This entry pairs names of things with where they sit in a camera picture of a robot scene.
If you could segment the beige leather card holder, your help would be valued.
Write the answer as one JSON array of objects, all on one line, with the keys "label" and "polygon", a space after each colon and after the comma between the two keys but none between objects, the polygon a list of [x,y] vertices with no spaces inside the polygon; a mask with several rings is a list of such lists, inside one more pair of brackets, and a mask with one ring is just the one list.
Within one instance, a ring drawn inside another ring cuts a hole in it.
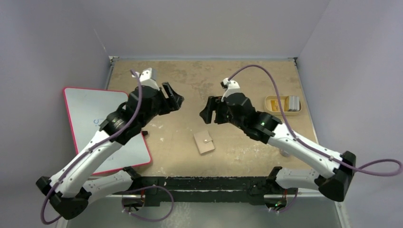
[{"label": "beige leather card holder", "polygon": [[197,132],[193,135],[193,137],[200,155],[215,150],[213,139],[207,130]]}]

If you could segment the white pink-framed whiteboard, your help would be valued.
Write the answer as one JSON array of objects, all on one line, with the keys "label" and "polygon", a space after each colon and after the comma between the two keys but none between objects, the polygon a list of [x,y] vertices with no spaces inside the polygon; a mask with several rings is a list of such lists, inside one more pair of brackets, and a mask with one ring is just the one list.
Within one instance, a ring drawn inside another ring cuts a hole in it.
[{"label": "white pink-framed whiteboard", "polygon": [[[89,143],[107,115],[128,99],[125,92],[100,89],[66,87],[63,93],[76,153]],[[146,140],[139,134],[107,158],[93,174],[107,175],[123,167],[151,162]]]}]

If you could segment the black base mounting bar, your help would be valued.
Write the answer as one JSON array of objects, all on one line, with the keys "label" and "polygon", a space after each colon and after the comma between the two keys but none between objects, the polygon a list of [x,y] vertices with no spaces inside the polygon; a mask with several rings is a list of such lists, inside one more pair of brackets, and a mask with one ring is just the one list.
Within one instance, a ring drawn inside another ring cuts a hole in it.
[{"label": "black base mounting bar", "polygon": [[124,195],[139,194],[139,203],[158,207],[162,202],[248,203],[281,209],[296,188],[284,189],[272,177],[164,177],[141,176],[131,167],[124,167],[130,186]]}]

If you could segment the cream oval tray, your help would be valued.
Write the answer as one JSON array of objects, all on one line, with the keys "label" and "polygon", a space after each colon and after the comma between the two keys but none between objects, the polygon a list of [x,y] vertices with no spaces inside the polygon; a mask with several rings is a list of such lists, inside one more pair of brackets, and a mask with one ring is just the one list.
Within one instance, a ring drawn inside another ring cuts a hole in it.
[{"label": "cream oval tray", "polygon": [[264,100],[264,108],[266,112],[272,115],[281,115],[281,108],[284,115],[297,115],[303,109],[303,104],[299,96],[289,95],[280,96],[280,102],[275,95],[267,96]]}]

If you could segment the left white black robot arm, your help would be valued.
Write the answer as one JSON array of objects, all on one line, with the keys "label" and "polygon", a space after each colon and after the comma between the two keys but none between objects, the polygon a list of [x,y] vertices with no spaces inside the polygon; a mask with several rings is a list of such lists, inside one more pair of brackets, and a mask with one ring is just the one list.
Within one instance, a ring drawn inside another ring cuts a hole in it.
[{"label": "left white black robot arm", "polygon": [[44,203],[50,204],[60,218],[73,219],[98,199],[119,192],[142,191],[141,177],[132,167],[96,180],[90,180],[90,176],[112,154],[141,135],[143,127],[154,117],[179,110],[183,101],[184,97],[167,82],[162,87],[140,84],[106,117],[68,165],[53,176],[42,176],[36,181],[46,197]]}]

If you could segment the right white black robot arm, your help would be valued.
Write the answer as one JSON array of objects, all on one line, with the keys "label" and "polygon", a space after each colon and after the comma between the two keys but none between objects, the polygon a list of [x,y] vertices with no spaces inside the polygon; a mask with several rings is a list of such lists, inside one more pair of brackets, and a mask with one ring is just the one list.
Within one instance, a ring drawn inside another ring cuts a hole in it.
[{"label": "right white black robot arm", "polygon": [[343,202],[355,172],[356,155],[327,149],[298,133],[291,134],[279,118],[257,111],[243,93],[210,96],[200,117],[206,124],[230,123],[249,138],[279,148],[310,166],[310,170],[276,168],[267,180],[272,193],[283,189],[317,190],[330,200]]}]

